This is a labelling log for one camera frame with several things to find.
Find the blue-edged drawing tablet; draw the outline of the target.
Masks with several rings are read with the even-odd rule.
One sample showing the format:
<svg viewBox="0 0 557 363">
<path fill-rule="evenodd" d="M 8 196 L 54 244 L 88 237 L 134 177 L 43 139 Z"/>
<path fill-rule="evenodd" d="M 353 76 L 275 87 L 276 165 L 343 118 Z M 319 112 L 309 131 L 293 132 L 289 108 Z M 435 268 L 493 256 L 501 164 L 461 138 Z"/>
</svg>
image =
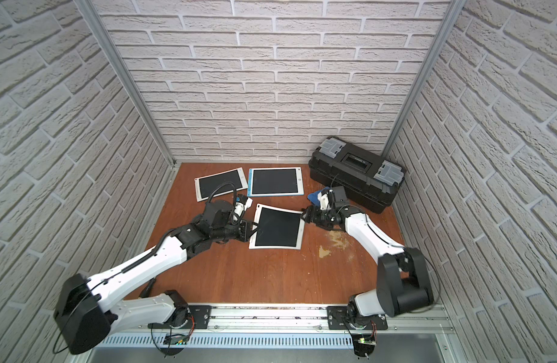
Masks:
<svg viewBox="0 0 557 363">
<path fill-rule="evenodd" d="M 301 196 L 304 183 L 300 167 L 251 168 L 249 197 Z"/>
</svg>

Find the blue microfiber cleaning mitt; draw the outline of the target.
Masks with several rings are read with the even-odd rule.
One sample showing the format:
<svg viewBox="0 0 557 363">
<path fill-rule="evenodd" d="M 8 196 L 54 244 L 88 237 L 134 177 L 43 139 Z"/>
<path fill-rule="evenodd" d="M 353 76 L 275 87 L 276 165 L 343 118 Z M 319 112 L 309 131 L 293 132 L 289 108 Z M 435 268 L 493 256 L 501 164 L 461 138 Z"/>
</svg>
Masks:
<svg viewBox="0 0 557 363">
<path fill-rule="evenodd" d="M 320 205 L 320 196 L 322 195 L 323 192 L 327 192 L 329 190 L 329 187 L 324 187 L 323 189 L 319 190 L 319 191 L 315 191 L 309 195 L 307 195 L 307 199 L 310 201 L 311 204 L 315 205 L 315 206 L 319 206 Z"/>
</svg>

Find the white drawing tablet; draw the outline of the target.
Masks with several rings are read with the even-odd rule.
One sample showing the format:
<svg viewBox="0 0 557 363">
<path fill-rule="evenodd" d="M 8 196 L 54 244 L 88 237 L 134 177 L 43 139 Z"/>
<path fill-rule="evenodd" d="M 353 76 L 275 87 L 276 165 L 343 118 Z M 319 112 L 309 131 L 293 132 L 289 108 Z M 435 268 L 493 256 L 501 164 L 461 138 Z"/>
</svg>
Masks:
<svg viewBox="0 0 557 363">
<path fill-rule="evenodd" d="M 206 175 L 195 179 L 195 195 L 198 202 L 206 201 L 215 191 L 215 197 L 245 190 L 248 187 L 244 170 L 230 169 L 217 174 Z"/>
<path fill-rule="evenodd" d="M 254 216 L 256 231 L 250 237 L 249 248 L 301 249 L 305 226 L 301 216 L 301 211 L 257 204 Z"/>
</svg>

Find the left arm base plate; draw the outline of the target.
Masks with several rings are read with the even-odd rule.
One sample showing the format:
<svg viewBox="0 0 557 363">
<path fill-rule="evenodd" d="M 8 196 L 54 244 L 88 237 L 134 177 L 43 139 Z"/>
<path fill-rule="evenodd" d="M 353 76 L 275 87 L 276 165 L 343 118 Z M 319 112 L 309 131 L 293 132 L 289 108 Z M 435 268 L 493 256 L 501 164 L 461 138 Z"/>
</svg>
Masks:
<svg viewBox="0 0 557 363">
<path fill-rule="evenodd" d="M 213 306 L 190 305 L 186 309 L 177 309 L 164 323 L 151 323 L 148 328 L 154 329 L 207 329 Z"/>
</svg>

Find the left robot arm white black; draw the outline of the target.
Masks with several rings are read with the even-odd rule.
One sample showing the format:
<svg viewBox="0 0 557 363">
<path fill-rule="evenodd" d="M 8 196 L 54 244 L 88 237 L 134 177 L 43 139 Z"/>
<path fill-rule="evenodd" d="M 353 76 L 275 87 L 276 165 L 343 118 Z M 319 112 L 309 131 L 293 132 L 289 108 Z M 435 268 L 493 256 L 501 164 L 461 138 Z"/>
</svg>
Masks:
<svg viewBox="0 0 557 363">
<path fill-rule="evenodd" d="M 198 254 L 213 243 L 246 242 L 254 223 L 244 218 L 252 199 L 238 195 L 233 202 L 208 201 L 203 213 L 188 225 L 167 231 L 153 248 L 89 278 L 76 274 L 62 285 L 53 317 L 60 338 L 72 355 L 97 346 L 107 336 L 137 325 L 177 328 L 188 320 L 187 302 L 175 290 L 128 300 L 129 293 Z"/>
</svg>

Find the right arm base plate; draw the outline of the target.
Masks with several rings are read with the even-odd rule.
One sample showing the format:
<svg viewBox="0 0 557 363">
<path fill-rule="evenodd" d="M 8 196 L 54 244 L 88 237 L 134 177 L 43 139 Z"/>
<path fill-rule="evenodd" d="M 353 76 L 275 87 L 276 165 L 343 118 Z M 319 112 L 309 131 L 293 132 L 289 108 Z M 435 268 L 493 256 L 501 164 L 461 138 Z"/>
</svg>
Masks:
<svg viewBox="0 0 557 363">
<path fill-rule="evenodd" d="M 386 331 L 388 329 L 386 315 L 361 316 L 351 306 L 327 306 L 328 329 L 330 331 Z"/>
</svg>

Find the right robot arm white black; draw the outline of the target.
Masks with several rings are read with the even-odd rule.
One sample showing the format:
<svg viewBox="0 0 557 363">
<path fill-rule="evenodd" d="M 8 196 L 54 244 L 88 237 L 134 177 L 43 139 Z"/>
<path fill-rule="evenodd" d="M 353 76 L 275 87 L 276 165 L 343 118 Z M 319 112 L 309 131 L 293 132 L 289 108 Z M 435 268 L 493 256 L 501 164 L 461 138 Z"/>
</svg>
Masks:
<svg viewBox="0 0 557 363">
<path fill-rule="evenodd" d="M 372 316 L 395 317 L 434 305 L 427 261 L 420 250 L 405 247 L 383 232 L 360 207 L 349 203 L 342 186 L 324 188 L 307 198 L 311 205 L 301 216 L 304 222 L 327 231 L 338 226 L 377 263 L 376 288 L 351 296 L 350 320 L 359 324 Z"/>
</svg>

